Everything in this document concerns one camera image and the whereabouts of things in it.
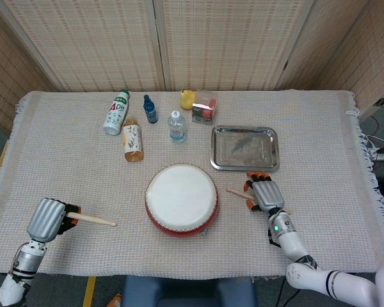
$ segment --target water bottle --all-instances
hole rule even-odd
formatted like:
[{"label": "water bottle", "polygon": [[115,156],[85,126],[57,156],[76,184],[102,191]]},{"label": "water bottle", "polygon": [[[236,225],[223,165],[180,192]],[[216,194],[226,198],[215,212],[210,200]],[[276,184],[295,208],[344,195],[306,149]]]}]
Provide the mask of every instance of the water bottle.
[{"label": "water bottle", "polygon": [[171,116],[168,119],[169,135],[175,143],[181,143],[185,141],[185,118],[179,113],[179,111],[172,111]]}]

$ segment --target white bottle cap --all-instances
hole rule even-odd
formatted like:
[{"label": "white bottle cap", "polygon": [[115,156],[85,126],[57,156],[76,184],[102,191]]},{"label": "white bottle cap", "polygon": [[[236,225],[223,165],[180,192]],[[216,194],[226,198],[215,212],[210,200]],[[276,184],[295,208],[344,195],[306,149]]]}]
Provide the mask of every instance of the white bottle cap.
[{"label": "white bottle cap", "polygon": [[171,112],[171,117],[173,120],[176,120],[177,118],[179,118],[180,116],[180,112],[179,111],[172,111]]},{"label": "white bottle cap", "polygon": [[112,123],[104,123],[102,128],[104,131],[108,134],[111,134],[112,136],[115,136],[120,133],[120,130],[116,125]]}]

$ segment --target drum head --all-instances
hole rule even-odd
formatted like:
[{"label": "drum head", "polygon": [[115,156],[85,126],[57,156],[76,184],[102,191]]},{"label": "drum head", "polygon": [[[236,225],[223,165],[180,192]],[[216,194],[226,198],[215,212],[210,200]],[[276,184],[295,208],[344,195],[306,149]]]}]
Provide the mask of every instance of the drum head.
[{"label": "drum head", "polygon": [[176,164],[151,180],[145,204],[154,224],[182,233],[208,226],[217,212],[217,198],[206,172],[190,164]]}]

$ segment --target robot finger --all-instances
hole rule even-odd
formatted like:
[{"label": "robot finger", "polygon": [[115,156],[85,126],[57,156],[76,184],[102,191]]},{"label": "robot finger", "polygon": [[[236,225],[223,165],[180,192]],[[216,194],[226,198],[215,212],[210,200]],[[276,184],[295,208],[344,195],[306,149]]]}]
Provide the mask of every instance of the robot finger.
[{"label": "robot finger", "polygon": [[246,191],[248,190],[249,187],[253,189],[252,184],[253,184],[253,181],[250,181],[250,180],[246,181],[246,182],[244,183],[244,186],[243,186],[243,191],[246,192]]},{"label": "robot finger", "polygon": [[256,174],[253,174],[252,176],[250,176],[250,178],[252,178],[252,180],[253,180],[254,182],[258,182],[258,181],[260,181],[259,177],[258,177]]},{"label": "robot finger", "polygon": [[259,211],[260,207],[259,205],[255,205],[252,200],[246,200],[246,206],[248,206],[249,210],[251,211]]},{"label": "robot finger", "polygon": [[[75,205],[71,205],[69,203],[64,203],[64,202],[61,202],[61,203],[63,203],[65,205],[65,213],[66,214],[68,212],[81,213],[81,207],[80,206],[75,206]],[[78,224],[78,219],[73,219],[71,217],[65,216],[63,218],[63,221],[61,222],[60,228],[58,229],[58,235],[62,235],[67,230],[77,226],[77,224]]]},{"label": "robot finger", "polygon": [[266,173],[265,171],[247,171],[246,175],[248,177],[251,177],[252,175],[267,177],[269,176],[269,173]]}]

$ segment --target beige wall panel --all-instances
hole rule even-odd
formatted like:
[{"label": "beige wall panel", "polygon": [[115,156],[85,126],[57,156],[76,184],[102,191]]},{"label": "beige wall panel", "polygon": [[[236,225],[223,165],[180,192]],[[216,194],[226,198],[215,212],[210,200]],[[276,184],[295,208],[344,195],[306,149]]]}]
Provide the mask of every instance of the beige wall panel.
[{"label": "beige wall panel", "polygon": [[12,131],[15,106],[29,91],[51,91],[27,56],[0,27],[0,129]]},{"label": "beige wall panel", "polygon": [[162,0],[171,89],[272,90],[307,4]]},{"label": "beige wall panel", "polygon": [[384,0],[369,3],[325,68],[318,88],[353,91],[362,111],[384,97]]},{"label": "beige wall panel", "polygon": [[66,91],[163,90],[152,2],[5,2]]},{"label": "beige wall panel", "polygon": [[366,2],[315,0],[277,89],[312,89]]}]

